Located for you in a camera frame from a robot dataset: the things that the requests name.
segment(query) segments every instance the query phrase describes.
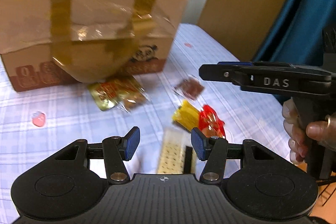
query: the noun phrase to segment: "triangular cutout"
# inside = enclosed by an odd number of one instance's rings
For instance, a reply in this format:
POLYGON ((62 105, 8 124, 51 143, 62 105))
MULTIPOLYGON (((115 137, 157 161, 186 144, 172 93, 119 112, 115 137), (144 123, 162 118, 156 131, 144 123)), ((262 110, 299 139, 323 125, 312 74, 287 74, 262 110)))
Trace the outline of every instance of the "triangular cutout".
POLYGON ((61 155, 58 155, 55 160, 74 160, 77 156, 78 145, 74 145, 67 150, 62 151, 61 155))
POLYGON ((274 158, 267 154, 264 150, 256 145, 252 145, 253 157, 255 160, 274 160, 274 158))

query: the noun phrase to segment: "cardboard box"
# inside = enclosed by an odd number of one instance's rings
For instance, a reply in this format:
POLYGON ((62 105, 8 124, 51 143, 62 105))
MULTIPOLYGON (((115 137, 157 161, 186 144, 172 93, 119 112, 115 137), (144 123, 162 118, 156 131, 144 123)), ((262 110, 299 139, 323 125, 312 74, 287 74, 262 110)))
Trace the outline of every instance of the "cardboard box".
MULTIPOLYGON (((87 47, 87 59, 80 63, 87 66, 103 66, 105 48, 99 43, 134 36, 125 33, 130 18, 135 14, 135 0, 71 0, 68 37, 76 47, 87 47)), ((188 0, 156 0, 146 17, 154 22, 148 34, 140 37, 139 49, 121 68, 121 73, 133 75, 159 72, 163 69, 171 44, 188 0)), ((13 88, 20 92, 53 85, 65 85, 77 81, 55 64, 52 57, 51 0, 0 0, 0 54, 13 88)))

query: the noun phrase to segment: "human hand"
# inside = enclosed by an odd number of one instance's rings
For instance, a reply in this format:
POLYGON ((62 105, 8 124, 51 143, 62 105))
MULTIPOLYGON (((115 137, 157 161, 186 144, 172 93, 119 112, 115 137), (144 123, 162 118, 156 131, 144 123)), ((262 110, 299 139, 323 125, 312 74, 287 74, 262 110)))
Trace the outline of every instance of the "human hand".
POLYGON ((308 153, 308 147, 305 145, 305 136, 316 140, 319 144, 336 150, 336 115, 332 115, 330 124, 328 122, 318 121, 308 124, 306 130, 302 130, 298 124, 298 114, 292 99, 284 102, 282 107, 282 116, 285 118, 283 127, 290 136, 288 141, 290 160, 294 164, 300 164, 304 161, 308 153))

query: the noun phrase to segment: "ring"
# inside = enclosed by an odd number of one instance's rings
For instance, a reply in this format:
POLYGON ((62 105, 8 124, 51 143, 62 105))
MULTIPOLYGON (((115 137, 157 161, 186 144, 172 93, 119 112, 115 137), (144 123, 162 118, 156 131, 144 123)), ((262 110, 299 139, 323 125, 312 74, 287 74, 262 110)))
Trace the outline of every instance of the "ring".
POLYGON ((328 127, 330 126, 331 116, 330 116, 330 115, 327 115, 327 116, 325 117, 325 120, 328 122, 327 127, 326 127, 326 128, 328 128, 328 127))

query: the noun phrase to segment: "blue and white checkered tablecloth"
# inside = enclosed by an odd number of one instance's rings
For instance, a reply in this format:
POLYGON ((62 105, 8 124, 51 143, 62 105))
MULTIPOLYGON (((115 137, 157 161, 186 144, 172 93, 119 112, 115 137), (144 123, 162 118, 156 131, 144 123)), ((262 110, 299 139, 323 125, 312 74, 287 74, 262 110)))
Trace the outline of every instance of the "blue and white checkered tablecloth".
MULTIPOLYGON (((130 174, 155 173, 164 128, 171 126, 171 116, 183 99, 171 87, 187 75, 198 75, 202 64, 219 61, 237 59, 199 27, 182 24, 164 71, 136 77, 152 100, 131 113, 120 109, 100 111, 84 84, 16 93, 0 63, 0 224, 18 217, 11 201, 13 181, 76 139, 98 143, 108 136, 123 136, 138 126, 140 145, 127 168, 130 174), (41 128, 32 123, 37 111, 46 115, 41 128)), ((289 137, 283 130, 281 105, 272 95, 242 92, 227 83, 203 85, 205 90, 194 105, 199 109, 204 104, 212 106, 226 123, 228 139, 241 143, 252 138, 288 159, 289 137)), ((198 163, 198 172, 203 166, 198 163)), ((238 161, 228 161, 226 176, 238 166, 238 161)))

